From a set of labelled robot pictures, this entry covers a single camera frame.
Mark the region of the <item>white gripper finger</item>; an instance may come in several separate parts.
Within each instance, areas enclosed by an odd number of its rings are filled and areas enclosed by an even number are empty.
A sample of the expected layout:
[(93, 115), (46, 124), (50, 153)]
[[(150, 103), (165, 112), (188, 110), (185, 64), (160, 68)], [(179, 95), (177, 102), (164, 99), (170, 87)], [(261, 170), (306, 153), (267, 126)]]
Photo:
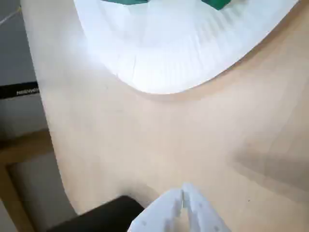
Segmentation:
[(190, 232), (229, 232), (230, 229), (211, 203), (192, 184), (184, 183), (183, 208), (187, 210)]
[(130, 224), (130, 232), (174, 232), (183, 207), (183, 190), (171, 189), (146, 207)]

